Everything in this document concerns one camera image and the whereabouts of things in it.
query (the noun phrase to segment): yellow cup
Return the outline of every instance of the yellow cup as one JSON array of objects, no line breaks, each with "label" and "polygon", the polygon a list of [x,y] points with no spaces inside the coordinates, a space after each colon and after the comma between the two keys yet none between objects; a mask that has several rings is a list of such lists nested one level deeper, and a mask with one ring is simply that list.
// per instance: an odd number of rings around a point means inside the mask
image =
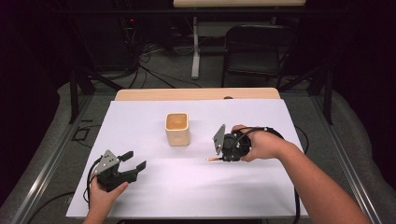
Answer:
[{"label": "yellow cup", "polygon": [[189,115],[186,113],[168,114],[165,121],[165,130],[169,146],[187,146],[190,143]]}]

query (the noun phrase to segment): hand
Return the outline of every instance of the hand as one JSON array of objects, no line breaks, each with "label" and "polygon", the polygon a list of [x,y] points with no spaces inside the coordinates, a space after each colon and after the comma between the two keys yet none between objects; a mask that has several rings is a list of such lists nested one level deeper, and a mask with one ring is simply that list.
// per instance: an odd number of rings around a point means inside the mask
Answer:
[{"label": "hand", "polygon": [[[249,129],[245,125],[235,125],[233,126],[233,131],[240,130],[240,132],[245,133]],[[255,159],[272,159],[279,157],[279,153],[284,148],[289,147],[292,143],[285,141],[278,136],[264,132],[257,131],[249,133],[248,138],[251,141],[251,150],[249,153],[241,158],[241,161],[253,161]]]},{"label": "hand", "polygon": [[97,181],[95,176],[90,189],[90,211],[84,223],[101,223],[105,220],[113,206],[114,201],[128,188],[128,182],[124,182],[116,189],[106,192]]}]

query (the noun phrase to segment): table leg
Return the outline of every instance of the table leg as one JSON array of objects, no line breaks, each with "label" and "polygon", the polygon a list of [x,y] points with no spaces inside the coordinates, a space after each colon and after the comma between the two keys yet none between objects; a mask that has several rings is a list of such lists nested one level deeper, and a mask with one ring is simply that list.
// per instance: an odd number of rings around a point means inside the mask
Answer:
[{"label": "table leg", "polygon": [[193,31],[194,31],[194,56],[192,60],[192,71],[191,71],[191,78],[198,79],[199,77],[199,46],[198,46],[198,27],[197,27],[197,18],[194,17],[193,23]]}]

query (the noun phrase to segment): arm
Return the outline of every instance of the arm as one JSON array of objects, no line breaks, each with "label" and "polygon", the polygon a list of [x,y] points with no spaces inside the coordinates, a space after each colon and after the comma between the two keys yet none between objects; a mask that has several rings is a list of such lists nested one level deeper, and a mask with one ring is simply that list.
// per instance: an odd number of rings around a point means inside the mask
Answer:
[{"label": "arm", "polygon": [[[243,127],[237,125],[233,130]],[[262,131],[248,137],[252,148],[241,160],[280,160],[314,223],[369,223],[349,195],[293,143]]]},{"label": "arm", "polygon": [[102,223],[111,210],[111,207],[116,199],[126,190],[128,182],[124,182],[116,189],[106,192],[105,189],[97,182],[97,177],[94,177],[91,183],[90,190],[90,211],[84,220],[84,224]]}]

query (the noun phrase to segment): white tabletop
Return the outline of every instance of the white tabletop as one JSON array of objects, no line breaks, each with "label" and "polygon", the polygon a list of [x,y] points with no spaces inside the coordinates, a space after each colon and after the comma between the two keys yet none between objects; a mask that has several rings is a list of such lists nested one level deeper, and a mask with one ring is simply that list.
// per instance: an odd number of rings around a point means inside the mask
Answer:
[{"label": "white tabletop", "polygon": [[[191,143],[169,147],[166,114],[186,112]],[[137,181],[119,197],[109,217],[119,218],[261,218],[293,217],[293,185],[277,160],[206,161],[215,157],[212,137],[221,124],[266,126],[301,148],[289,111],[280,99],[112,102],[92,148],[84,174],[67,211],[85,217],[82,198],[93,162],[110,149],[116,156],[132,150],[120,164],[132,170],[147,161]],[[307,213],[302,206],[302,216]]]},{"label": "white tabletop", "polygon": [[174,0],[174,7],[301,7],[305,0]]}]

